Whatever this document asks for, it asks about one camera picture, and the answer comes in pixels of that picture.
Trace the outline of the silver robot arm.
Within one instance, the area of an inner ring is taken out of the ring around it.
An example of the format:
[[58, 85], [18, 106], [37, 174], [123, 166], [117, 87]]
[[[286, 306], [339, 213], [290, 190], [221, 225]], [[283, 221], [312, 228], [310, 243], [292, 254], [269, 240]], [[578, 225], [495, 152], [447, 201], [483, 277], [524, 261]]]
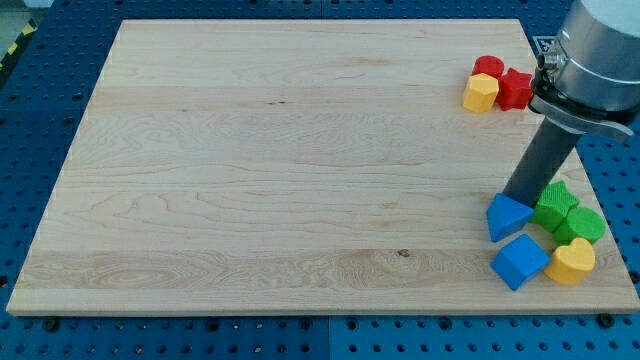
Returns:
[[639, 3], [573, 2], [554, 43], [538, 55], [528, 107], [544, 116], [503, 193], [530, 207], [578, 140], [620, 143], [639, 114]]

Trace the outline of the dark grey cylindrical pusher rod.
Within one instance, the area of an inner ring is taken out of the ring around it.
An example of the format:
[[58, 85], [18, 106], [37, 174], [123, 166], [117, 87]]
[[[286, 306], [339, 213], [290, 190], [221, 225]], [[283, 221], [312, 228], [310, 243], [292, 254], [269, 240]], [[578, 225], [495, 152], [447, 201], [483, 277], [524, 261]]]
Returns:
[[534, 207], [582, 133], [544, 118], [502, 193]]

